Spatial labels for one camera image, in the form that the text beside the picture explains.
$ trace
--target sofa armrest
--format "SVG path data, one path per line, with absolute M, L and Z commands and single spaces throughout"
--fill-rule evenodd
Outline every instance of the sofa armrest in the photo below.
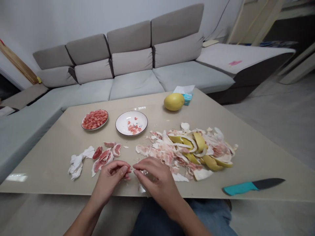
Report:
M 8 106 L 11 108 L 17 108 L 21 110 L 26 107 L 31 101 L 38 98 L 40 95 L 46 93 L 48 90 L 47 87 L 43 84 L 35 84 L 21 92 L 9 97 L 1 103 L 1 106 Z
M 227 74 L 236 75 L 257 63 L 287 53 L 293 56 L 295 50 L 218 43 L 202 48 L 201 54 L 196 61 L 203 65 L 217 68 Z

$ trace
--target tiled floor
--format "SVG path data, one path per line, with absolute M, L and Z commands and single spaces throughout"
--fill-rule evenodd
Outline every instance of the tiled floor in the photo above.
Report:
M 225 107 L 315 169 L 315 74 L 294 85 L 277 80 L 269 79 L 242 103 Z M 0 234 L 62 235 L 87 200 L 86 196 L 0 194 Z M 140 198 L 112 198 L 93 235 L 129 235 L 141 204 Z M 313 203 L 238 200 L 232 205 L 231 226 L 239 236 L 315 235 Z

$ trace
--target white plate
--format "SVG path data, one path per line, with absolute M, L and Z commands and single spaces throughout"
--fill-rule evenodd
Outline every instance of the white plate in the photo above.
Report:
M 141 134 L 148 126 L 148 119 L 145 114 L 139 111 L 127 111 L 121 114 L 116 120 L 116 129 L 126 136 Z
M 83 126 L 82 126 L 82 124 L 83 124 L 83 121 L 84 121 L 84 119 L 85 119 L 85 117 L 88 115 L 88 114 L 86 114 L 86 116 L 83 118 L 83 120 L 81 121 L 81 127 L 82 128 L 84 128 L 85 130 L 88 130 L 88 131 L 91 131 L 91 130 L 97 130 L 97 129 L 99 129 L 99 128 L 102 128 L 105 124 L 106 124 L 106 122 L 108 121 L 108 118 L 109 118 L 109 114 L 108 114 L 108 111 L 106 111 L 107 112 L 107 120 L 103 123 L 103 124 L 101 124 L 99 127 L 97 127 L 97 128 L 95 128 L 95 129 L 86 129 L 86 128 L 84 128 Z

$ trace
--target tissue box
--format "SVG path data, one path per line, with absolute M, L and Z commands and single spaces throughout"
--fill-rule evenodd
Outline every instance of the tissue box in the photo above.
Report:
M 185 102 L 184 105 L 188 106 L 194 94 L 183 94 Z
M 188 106 L 190 101 L 193 98 L 193 90 L 195 86 L 194 85 L 189 85 L 189 86 L 176 86 L 175 90 L 173 93 L 181 93 L 184 96 L 185 102 L 184 105 Z

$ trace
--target kitchen knife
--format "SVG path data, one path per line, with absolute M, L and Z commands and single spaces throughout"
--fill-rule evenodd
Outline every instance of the kitchen knife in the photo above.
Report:
M 280 179 L 280 178 L 264 179 L 264 180 L 258 180 L 254 182 L 245 182 L 238 185 L 224 187 L 222 190 L 226 194 L 230 196 L 234 196 L 235 194 L 247 193 L 248 191 L 251 191 L 251 190 L 259 191 L 259 190 L 271 188 L 278 184 L 281 184 L 283 181 L 285 180 Z

